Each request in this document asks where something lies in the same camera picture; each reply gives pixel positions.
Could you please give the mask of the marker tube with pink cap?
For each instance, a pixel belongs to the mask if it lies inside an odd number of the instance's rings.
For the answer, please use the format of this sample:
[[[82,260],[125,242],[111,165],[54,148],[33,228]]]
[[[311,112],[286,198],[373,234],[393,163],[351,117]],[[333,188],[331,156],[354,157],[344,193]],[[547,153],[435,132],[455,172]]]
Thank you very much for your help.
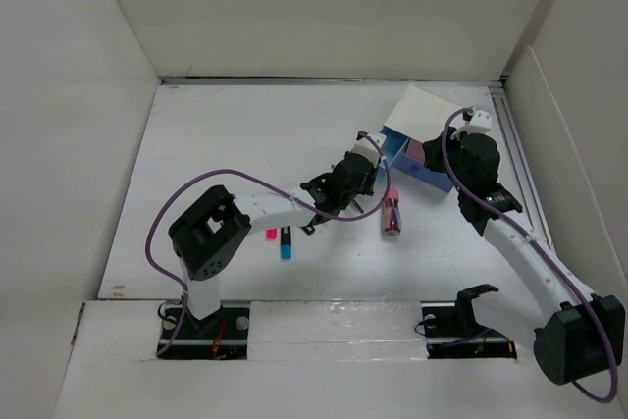
[[[399,236],[401,234],[399,201],[399,191],[395,187],[391,187],[382,206],[382,231],[385,236]]]

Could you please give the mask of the blue drawer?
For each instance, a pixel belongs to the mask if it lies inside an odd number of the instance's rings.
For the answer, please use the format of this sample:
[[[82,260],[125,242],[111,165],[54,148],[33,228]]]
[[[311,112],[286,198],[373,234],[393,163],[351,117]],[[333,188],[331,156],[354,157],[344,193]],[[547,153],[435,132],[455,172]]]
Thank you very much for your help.
[[[383,126],[380,133],[385,137],[383,151],[391,168],[400,170],[402,155],[407,147],[410,138],[398,131]]]

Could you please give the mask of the pink drawer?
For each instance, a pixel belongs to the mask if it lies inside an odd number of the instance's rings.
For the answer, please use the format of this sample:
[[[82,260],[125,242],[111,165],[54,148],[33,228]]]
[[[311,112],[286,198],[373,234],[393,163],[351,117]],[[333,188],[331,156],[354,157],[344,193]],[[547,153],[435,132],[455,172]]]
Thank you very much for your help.
[[[425,163],[425,151],[423,148],[423,143],[414,139],[409,139],[405,150],[404,155],[415,162],[423,165]]]

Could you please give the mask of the white drawer organizer box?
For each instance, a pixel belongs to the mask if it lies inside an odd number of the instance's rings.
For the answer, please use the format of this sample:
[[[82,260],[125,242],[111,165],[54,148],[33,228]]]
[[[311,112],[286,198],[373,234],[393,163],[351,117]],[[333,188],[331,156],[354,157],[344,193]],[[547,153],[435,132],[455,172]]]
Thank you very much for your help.
[[[384,121],[386,126],[420,142],[437,138],[445,121],[456,110],[482,106],[488,91],[483,87],[455,83],[413,82],[409,84]],[[450,193],[453,183],[442,173],[428,170],[402,155],[400,171],[412,179],[430,185],[444,193]]]

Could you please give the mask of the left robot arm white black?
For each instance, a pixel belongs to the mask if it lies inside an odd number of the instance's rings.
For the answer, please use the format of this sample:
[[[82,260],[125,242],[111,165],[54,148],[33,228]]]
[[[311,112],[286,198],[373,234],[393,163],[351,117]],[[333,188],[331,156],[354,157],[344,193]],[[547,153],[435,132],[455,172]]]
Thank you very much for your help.
[[[222,308],[219,275],[248,236],[282,227],[312,234],[355,197],[373,194],[380,162],[376,152],[353,149],[330,172],[301,184],[287,197],[275,191],[233,195],[222,185],[205,191],[168,230],[186,273],[186,327],[202,338],[216,331]]]

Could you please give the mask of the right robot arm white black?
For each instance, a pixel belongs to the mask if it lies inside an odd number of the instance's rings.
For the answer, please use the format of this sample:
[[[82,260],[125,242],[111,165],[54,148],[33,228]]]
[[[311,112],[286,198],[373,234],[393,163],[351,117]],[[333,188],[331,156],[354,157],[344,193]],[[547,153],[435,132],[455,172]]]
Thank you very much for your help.
[[[581,282],[534,231],[519,201],[498,182],[497,144],[479,133],[445,130],[424,143],[427,169],[450,177],[464,219],[506,260],[533,295],[527,314],[489,284],[459,292],[453,322],[464,334],[492,328],[531,348],[556,385],[607,371],[618,383],[625,308]]]

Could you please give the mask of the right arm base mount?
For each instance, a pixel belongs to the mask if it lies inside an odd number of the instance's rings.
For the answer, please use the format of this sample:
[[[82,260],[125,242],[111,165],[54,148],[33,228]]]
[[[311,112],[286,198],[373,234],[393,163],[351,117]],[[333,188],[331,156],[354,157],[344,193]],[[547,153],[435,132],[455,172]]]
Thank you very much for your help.
[[[429,360],[517,359],[514,343],[476,322],[472,301],[498,292],[489,284],[460,291],[455,301],[427,302],[414,332],[426,340]]]

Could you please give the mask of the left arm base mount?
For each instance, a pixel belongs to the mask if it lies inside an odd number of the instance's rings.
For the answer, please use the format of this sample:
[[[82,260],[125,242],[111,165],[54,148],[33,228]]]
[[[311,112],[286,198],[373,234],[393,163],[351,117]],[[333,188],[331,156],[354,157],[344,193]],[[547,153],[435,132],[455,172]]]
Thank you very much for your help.
[[[214,360],[230,361],[247,358],[250,326],[250,304],[227,303],[216,314],[199,321],[186,313],[176,331],[182,315],[182,303],[163,302],[157,309],[161,332],[156,356],[161,360]]]

